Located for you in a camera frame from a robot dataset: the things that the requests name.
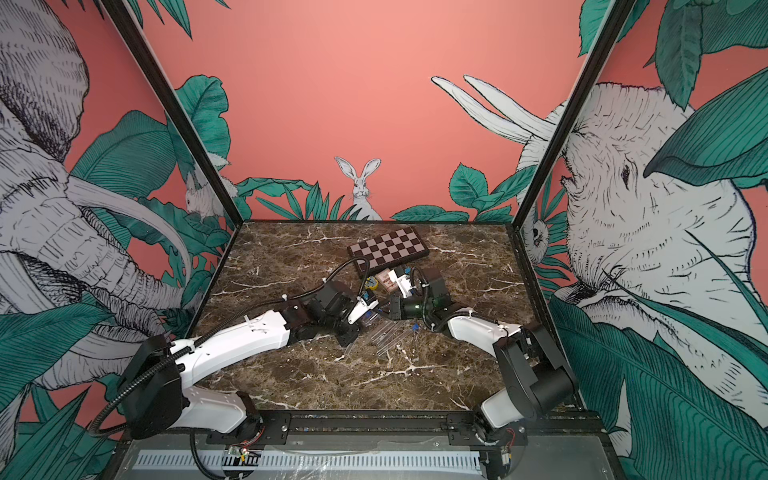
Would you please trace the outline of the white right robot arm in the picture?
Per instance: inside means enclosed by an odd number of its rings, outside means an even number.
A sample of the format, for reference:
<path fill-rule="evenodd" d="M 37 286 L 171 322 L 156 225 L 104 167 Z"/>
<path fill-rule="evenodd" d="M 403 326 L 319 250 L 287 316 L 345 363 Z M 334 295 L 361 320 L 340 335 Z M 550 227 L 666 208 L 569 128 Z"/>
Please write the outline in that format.
<path fill-rule="evenodd" d="M 494 320 L 452 299 L 439 270 L 398 267 L 386 272 L 398 291 L 390 296 L 392 320 L 414 320 L 422 328 L 468 343 L 497 362 L 504 388 L 484 400 L 479 416 L 500 430 L 536 420 L 575 395 L 578 381 L 549 331 Z"/>

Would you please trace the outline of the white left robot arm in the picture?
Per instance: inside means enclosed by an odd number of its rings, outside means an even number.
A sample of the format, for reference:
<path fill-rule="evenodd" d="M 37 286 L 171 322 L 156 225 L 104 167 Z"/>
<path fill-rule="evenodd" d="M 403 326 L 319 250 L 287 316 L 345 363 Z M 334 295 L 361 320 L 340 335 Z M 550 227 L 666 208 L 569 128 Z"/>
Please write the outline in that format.
<path fill-rule="evenodd" d="M 264 434 L 265 422 L 244 392 L 223 394 L 199 382 L 249 357 L 310 340 L 331 331 L 341 346 L 354 342 L 363 318 L 378 301 L 368 290 L 356 293 L 329 281 L 304 298 L 288 301 L 224 328 L 208 339 L 145 340 L 124 371 L 119 386 L 135 388 L 120 403 L 127 430 L 146 439 L 167 430 L 205 431 L 213 444 L 249 445 Z"/>

